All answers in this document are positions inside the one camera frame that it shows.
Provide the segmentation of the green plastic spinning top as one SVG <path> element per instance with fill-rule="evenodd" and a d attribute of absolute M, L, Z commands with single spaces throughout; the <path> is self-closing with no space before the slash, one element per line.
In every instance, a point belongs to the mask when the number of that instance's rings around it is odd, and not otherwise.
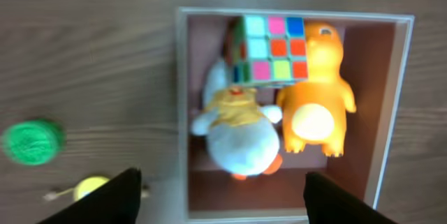
<path fill-rule="evenodd" d="M 5 155 L 20 165 L 43 165 L 63 149 L 64 129 L 48 119 L 32 119 L 13 124 L 2 133 Z"/>

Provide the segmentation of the white duck plush toy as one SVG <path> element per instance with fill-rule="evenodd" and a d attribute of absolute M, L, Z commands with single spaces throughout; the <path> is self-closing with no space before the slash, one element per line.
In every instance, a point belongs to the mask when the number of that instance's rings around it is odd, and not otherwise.
<path fill-rule="evenodd" d="M 275 128 L 283 112 L 259 105 L 256 94 L 253 87 L 232 86 L 220 59 L 207 73 L 203 110 L 191 122 L 191 133 L 205 137 L 212 160 L 238 180 L 274 174 L 283 163 Z"/>

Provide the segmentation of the yellow wooden rattle drum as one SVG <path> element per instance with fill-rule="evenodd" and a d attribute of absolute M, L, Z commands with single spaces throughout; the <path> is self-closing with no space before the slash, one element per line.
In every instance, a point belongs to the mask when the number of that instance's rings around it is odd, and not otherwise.
<path fill-rule="evenodd" d="M 139 171 L 127 171 L 113 179 L 102 176 L 87 177 L 72 188 L 50 191 L 43 196 L 43 199 L 49 202 L 68 193 L 72 193 L 74 202 L 78 203 L 98 202 L 138 206 L 141 199 L 150 196 L 150 189 L 142 183 Z"/>

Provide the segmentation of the orange dinosaur figure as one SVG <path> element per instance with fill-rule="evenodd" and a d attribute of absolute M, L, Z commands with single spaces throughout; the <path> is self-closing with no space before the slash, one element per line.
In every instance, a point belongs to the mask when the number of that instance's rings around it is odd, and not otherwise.
<path fill-rule="evenodd" d="M 305 22 L 305 81 L 281 89 L 285 151 L 300 153 L 319 145 L 328 157 L 344 155 L 346 114 L 357 110 L 353 90 L 340 75 L 344 48 L 338 30 L 327 22 Z"/>

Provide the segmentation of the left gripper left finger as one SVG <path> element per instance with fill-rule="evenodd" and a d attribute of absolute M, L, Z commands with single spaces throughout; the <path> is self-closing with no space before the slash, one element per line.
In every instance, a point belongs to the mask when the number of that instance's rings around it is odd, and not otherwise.
<path fill-rule="evenodd" d="M 122 173 L 127 171 L 139 171 L 142 178 L 139 169 L 132 167 Z M 135 224 L 139 209 L 140 204 L 78 203 L 73 198 L 72 205 L 42 220 L 40 224 Z"/>

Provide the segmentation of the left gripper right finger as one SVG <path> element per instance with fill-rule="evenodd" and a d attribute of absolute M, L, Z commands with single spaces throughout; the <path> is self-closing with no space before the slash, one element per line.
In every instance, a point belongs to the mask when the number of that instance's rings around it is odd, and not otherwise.
<path fill-rule="evenodd" d="M 319 172 L 308 172 L 303 193 L 309 224 L 397 224 Z"/>

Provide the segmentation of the white cardboard box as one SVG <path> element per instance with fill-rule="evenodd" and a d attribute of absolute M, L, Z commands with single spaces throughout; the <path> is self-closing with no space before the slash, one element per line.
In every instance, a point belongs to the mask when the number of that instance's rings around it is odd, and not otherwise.
<path fill-rule="evenodd" d="M 207 69 L 221 54 L 224 32 L 241 15 L 301 17 L 335 25 L 345 49 L 341 74 L 357 112 L 347 116 L 345 152 L 326 158 L 318 147 L 284 154 L 274 175 L 238 182 L 220 170 L 205 142 L 186 126 L 201 104 Z M 371 207 L 379 201 L 414 18 L 411 15 L 181 7 L 177 13 L 179 152 L 188 223 L 305 221 L 305 176 L 320 172 Z"/>

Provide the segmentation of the multicoloured puzzle cube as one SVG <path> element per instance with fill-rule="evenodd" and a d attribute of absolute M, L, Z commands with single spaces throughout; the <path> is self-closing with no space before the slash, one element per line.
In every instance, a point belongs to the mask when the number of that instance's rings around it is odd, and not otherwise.
<path fill-rule="evenodd" d="M 282 88 L 308 78 L 301 17 L 242 15 L 228 24 L 224 59 L 234 85 Z"/>

